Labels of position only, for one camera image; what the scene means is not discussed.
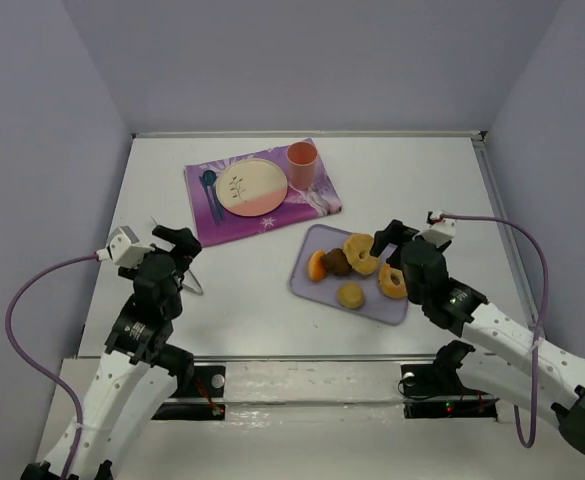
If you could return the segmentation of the metal tongs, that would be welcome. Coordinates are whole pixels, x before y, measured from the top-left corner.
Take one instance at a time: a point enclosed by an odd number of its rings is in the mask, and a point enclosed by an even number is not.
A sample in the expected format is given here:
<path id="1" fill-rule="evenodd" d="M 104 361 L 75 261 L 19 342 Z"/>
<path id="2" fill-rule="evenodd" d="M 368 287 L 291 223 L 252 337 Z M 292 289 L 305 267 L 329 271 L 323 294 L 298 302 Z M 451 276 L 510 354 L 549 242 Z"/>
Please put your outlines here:
<path id="1" fill-rule="evenodd" d="M 186 270 L 178 276 L 180 289 L 196 296 L 203 296 L 204 290 L 196 275 L 191 270 Z"/>

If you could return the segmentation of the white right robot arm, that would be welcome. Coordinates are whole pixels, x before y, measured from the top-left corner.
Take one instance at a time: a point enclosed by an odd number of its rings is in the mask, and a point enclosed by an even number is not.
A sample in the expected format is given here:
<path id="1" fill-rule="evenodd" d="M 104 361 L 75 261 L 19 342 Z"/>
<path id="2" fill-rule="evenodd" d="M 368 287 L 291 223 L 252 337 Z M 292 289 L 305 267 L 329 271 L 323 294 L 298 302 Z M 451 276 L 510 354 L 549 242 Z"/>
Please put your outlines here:
<path id="1" fill-rule="evenodd" d="M 512 320 L 485 295 L 452 278 L 444 252 L 459 216 L 431 212 L 417 231 L 399 220 L 375 233 L 370 253 L 395 250 L 387 262 L 402 271 L 408 299 L 437 327 L 456 336 L 444 351 L 461 385 L 492 393 L 530 419 L 544 419 L 585 455 L 585 359 Z"/>

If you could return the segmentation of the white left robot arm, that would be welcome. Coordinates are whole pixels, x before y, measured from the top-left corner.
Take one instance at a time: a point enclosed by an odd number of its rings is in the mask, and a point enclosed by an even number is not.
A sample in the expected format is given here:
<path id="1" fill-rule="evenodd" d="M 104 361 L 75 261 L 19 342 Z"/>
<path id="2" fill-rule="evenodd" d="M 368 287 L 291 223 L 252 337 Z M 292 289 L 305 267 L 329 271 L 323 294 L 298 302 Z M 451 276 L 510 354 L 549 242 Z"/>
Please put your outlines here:
<path id="1" fill-rule="evenodd" d="M 133 443 L 159 407 L 194 375 L 193 355 L 169 344 L 183 312 L 181 291 L 202 246 L 188 228 L 157 225 L 153 236 L 165 250 L 144 244 L 127 226 L 115 229 L 92 254 L 110 261 L 132 293 L 104 342 L 84 397 L 69 394 L 75 415 L 54 447 L 27 465 L 24 479 L 113 479 Z"/>

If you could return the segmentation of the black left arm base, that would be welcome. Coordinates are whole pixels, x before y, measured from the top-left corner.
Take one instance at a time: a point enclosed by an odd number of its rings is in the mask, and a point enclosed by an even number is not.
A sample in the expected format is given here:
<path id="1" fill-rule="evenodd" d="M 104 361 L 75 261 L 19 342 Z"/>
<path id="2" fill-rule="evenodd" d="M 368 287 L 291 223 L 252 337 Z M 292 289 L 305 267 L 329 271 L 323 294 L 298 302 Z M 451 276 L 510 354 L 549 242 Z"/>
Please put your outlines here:
<path id="1" fill-rule="evenodd" d="M 196 365 L 193 378 L 159 407 L 155 421 L 223 421 L 226 366 Z"/>

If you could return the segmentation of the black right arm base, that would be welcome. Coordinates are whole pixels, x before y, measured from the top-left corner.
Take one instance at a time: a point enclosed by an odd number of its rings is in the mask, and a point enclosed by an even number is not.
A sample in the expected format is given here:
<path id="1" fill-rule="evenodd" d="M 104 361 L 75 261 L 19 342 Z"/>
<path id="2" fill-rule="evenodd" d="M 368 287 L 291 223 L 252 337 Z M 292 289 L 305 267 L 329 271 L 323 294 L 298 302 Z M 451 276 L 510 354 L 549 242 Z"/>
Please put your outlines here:
<path id="1" fill-rule="evenodd" d="M 458 376 L 462 361 L 474 351 L 469 344 L 454 340 L 443 346 L 431 362 L 403 366 L 397 390 L 405 400 L 405 418 L 497 419 L 498 400 L 466 388 Z"/>

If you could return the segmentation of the brown chocolate bread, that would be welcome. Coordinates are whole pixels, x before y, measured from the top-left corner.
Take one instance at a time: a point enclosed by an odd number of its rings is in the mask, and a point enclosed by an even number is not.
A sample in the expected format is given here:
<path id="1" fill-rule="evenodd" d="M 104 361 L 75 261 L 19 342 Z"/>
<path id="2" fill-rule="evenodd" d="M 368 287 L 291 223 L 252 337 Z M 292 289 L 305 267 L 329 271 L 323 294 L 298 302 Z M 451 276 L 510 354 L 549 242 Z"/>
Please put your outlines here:
<path id="1" fill-rule="evenodd" d="M 335 276 L 345 277 L 352 271 L 352 266 L 341 248 L 330 250 L 320 261 L 326 272 Z"/>

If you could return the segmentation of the large glazed donut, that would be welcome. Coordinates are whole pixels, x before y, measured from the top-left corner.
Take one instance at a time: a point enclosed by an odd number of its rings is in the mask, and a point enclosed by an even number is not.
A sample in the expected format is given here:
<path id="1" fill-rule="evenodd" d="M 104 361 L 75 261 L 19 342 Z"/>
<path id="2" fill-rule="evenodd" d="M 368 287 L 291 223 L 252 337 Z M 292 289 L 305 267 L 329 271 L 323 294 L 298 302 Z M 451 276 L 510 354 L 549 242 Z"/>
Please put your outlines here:
<path id="1" fill-rule="evenodd" d="M 374 274 L 380 260 L 371 255 L 374 239 L 369 234 L 353 233 L 344 242 L 342 250 L 352 269 L 364 276 Z"/>

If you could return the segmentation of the lavender plastic tray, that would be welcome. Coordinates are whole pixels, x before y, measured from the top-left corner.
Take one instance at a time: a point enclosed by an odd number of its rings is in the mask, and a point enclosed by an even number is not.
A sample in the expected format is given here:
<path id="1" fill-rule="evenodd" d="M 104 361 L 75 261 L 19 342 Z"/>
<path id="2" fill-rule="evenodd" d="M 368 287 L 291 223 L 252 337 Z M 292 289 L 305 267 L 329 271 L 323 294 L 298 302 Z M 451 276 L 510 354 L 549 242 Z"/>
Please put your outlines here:
<path id="1" fill-rule="evenodd" d="M 315 251 L 323 250 L 328 253 L 333 248 L 341 247 L 350 235 L 348 231 L 328 225 L 312 225 L 305 234 L 292 269 L 288 281 L 290 291 L 300 298 L 354 313 L 370 320 L 392 326 L 399 325 L 407 316 L 409 301 L 387 297 L 379 285 L 378 271 L 370 276 L 363 276 L 356 272 L 346 277 L 329 274 L 319 282 L 313 282 L 308 276 L 308 261 Z M 345 308 L 338 301 L 339 288 L 348 282 L 357 283 L 364 293 L 364 304 L 355 310 Z"/>

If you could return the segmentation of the blue spoon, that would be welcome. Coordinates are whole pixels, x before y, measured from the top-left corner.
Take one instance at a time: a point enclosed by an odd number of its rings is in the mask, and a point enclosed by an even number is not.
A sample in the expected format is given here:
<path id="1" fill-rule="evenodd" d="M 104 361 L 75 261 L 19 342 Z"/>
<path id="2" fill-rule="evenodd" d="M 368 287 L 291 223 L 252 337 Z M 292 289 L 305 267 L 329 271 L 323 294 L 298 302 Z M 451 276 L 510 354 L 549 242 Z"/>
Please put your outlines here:
<path id="1" fill-rule="evenodd" d="M 224 219 L 224 214 L 222 212 L 222 207 L 220 205 L 220 202 L 218 200 L 216 190 L 215 190 L 215 182 L 217 180 L 217 175 L 213 170 L 207 169 L 203 172 L 202 178 L 203 178 L 203 183 L 204 183 L 204 186 L 207 190 L 207 193 L 209 194 L 211 201 L 212 201 L 212 205 L 213 205 L 213 209 L 214 209 L 213 216 L 215 218 L 215 223 L 217 225 L 219 225 L 221 223 L 221 221 Z"/>

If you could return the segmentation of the round yellow bun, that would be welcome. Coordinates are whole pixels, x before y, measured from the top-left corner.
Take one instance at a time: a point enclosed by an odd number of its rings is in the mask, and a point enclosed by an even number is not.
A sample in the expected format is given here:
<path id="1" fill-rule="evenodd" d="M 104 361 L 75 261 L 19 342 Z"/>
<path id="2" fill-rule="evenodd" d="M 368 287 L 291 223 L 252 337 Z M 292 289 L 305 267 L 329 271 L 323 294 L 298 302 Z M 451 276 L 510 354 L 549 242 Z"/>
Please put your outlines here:
<path id="1" fill-rule="evenodd" d="M 365 294 L 359 284 L 348 282 L 338 289 L 337 299 L 344 308 L 356 310 L 364 305 Z"/>

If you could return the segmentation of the purple floral placemat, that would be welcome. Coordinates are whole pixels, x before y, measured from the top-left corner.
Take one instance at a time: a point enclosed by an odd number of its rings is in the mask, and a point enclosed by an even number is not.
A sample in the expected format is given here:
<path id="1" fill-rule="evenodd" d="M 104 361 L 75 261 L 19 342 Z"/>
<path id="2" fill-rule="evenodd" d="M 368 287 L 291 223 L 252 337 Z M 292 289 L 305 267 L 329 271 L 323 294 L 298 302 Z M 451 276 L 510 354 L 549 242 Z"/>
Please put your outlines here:
<path id="1" fill-rule="evenodd" d="M 342 210 L 320 156 L 307 189 L 292 185 L 291 145 L 188 165 L 184 169 L 198 238 L 221 245 Z"/>

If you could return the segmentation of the orange sesame bun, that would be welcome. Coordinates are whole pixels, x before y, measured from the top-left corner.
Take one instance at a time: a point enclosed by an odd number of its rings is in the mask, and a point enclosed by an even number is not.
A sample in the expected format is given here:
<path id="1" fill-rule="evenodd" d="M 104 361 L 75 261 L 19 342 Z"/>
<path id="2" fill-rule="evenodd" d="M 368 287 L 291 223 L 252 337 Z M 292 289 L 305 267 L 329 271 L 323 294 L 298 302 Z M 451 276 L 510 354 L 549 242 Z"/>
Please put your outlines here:
<path id="1" fill-rule="evenodd" d="M 317 250 L 313 252 L 307 264 L 307 274 L 308 278 L 312 282 L 320 282 L 327 276 L 327 270 L 323 265 L 323 257 L 325 256 L 325 252 L 322 250 Z"/>

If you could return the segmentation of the cream and pink plate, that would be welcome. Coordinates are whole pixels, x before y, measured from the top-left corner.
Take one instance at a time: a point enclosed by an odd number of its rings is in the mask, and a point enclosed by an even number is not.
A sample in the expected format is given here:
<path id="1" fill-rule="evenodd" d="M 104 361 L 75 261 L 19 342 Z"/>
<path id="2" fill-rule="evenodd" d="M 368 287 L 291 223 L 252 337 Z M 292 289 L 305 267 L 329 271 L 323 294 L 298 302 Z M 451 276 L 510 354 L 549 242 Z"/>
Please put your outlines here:
<path id="1" fill-rule="evenodd" d="M 218 177 L 221 206 L 241 217 L 259 217 L 278 208 L 288 193 L 288 180 L 275 163 L 250 158 L 233 163 Z"/>

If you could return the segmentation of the pink plastic cup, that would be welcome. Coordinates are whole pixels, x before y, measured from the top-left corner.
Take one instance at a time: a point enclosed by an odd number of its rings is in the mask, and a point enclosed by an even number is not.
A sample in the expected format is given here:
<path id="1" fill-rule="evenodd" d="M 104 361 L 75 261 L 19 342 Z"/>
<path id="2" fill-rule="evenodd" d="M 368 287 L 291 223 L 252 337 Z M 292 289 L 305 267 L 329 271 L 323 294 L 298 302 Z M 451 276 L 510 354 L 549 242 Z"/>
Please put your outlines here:
<path id="1" fill-rule="evenodd" d="M 291 185 L 299 190 L 307 190 L 315 177 L 318 151 L 307 141 L 291 144 L 286 152 L 288 178 Z"/>

